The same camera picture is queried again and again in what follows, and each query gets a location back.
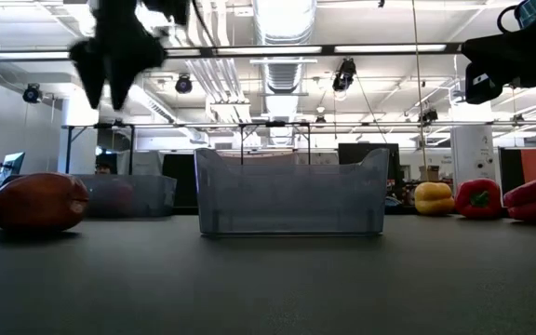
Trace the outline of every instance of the person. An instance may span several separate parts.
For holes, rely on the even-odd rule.
[[[105,163],[98,163],[95,174],[111,174],[111,166]]]

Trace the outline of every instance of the metal frame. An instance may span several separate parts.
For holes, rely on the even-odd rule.
[[[462,43],[420,43],[424,50],[420,55],[460,55]],[[443,49],[427,50],[428,46],[445,46]],[[233,59],[233,58],[266,58],[266,57],[327,57],[327,56],[413,56],[415,50],[401,50],[402,47],[414,47],[411,43],[387,43],[387,44],[351,44],[351,45],[304,45],[304,46],[234,46],[234,47],[170,47],[166,48],[167,59],[195,60],[195,59]],[[43,50],[0,50],[0,62],[10,61],[67,61],[67,49],[43,49]],[[4,57],[14,54],[16,57]]]
[[[263,124],[253,124],[253,126],[251,126],[250,124],[239,124],[239,131],[241,132],[241,146],[240,146],[240,150],[241,150],[241,165],[243,165],[243,156],[245,155],[244,154],[244,150],[243,150],[243,141],[249,137],[249,135],[251,135],[254,131],[256,131],[256,129],[259,127],[259,126],[265,126],[265,127],[286,127],[286,126],[291,126],[293,127],[295,130],[299,131],[299,129],[297,127],[307,127],[307,135],[303,134],[303,137],[305,139],[307,139],[307,164],[308,165],[312,165],[312,142],[311,142],[311,138],[312,138],[312,126],[309,122],[266,122],[266,123],[263,123]],[[244,136],[244,131],[243,129],[245,129],[246,127],[253,127],[253,129],[247,134],[247,136]]]
[[[172,129],[172,128],[239,128],[245,127],[284,127],[284,126],[297,126],[297,127],[420,127],[419,122],[281,122],[277,126],[272,122],[249,122],[249,123],[173,123],[173,124],[123,124],[122,126],[112,126],[112,128],[121,127],[137,127],[142,129]],[[536,126],[536,120],[524,120],[524,121],[432,121],[425,124],[427,127],[455,127],[455,126]],[[82,128],[82,127],[98,127],[95,125],[90,126],[61,126],[63,129]]]
[[[428,124],[425,124],[427,127],[454,127],[454,126],[509,126],[509,127],[520,127],[520,126],[536,126],[536,120],[529,121],[433,121]],[[67,147],[65,154],[65,173],[70,172],[70,159],[72,154],[72,142],[77,139],[80,134],[82,134],[87,128],[131,128],[131,141],[129,145],[129,169],[128,174],[131,175],[133,172],[133,155],[134,155],[134,145],[135,145],[135,135],[136,127],[139,128],[156,128],[156,129],[171,129],[171,128],[239,128],[241,131],[241,165],[244,164],[244,150],[243,142],[247,138],[244,133],[244,128],[254,127],[250,132],[252,133],[258,127],[294,127],[298,130],[298,127],[307,127],[307,152],[308,152],[308,164],[311,164],[311,153],[312,153],[312,143],[311,143],[311,134],[312,127],[420,127],[421,123],[419,122],[327,122],[327,123],[313,123],[313,122],[263,122],[263,123],[229,123],[229,124],[220,124],[220,123],[189,123],[189,124],[121,124],[118,125],[90,125],[90,126],[70,126],[65,125],[61,126],[62,129],[67,129]],[[80,128],[80,132],[77,135],[73,136],[74,129]]]
[[[136,125],[123,125],[123,126],[113,126],[114,128],[124,128],[129,127],[131,139],[129,141],[129,167],[127,168],[127,174],[132,175],[133,174],[133,164],[134,164],[134,145],[135,145],[135,138],[136,138]],[[74,129],[80,128],[80,131],[73,136]],[[75,141],[86,129],[93,128],[93,129],[99,129],[103,127],[99,127],[99,125],[92,125],[92,126],[61,126],[61,129],[67,129],[67,145],[65,147],[65,173],[70,173],[70,160],[72,158],[72,142]]]

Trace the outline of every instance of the gray plastic bin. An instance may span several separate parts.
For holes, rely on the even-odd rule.
[[[198,149],[195,168],[204,235],[382,232],[386,149],[342,166],[228,166]]]
[[[165,176],[76,175],[87,187],[90,218],[150,218],[171,214],[177,181]]]

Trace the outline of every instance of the table surface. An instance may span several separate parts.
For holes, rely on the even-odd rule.
[[[535,334],[536,226],[200,237],[197,217],[0,231],[0,334]]]

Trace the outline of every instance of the pepper stem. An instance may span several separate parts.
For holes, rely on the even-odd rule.
[[[489,204],[489,192],[483,191],[480,194],[471,195],[471,205],[475,207],[486,207]]]

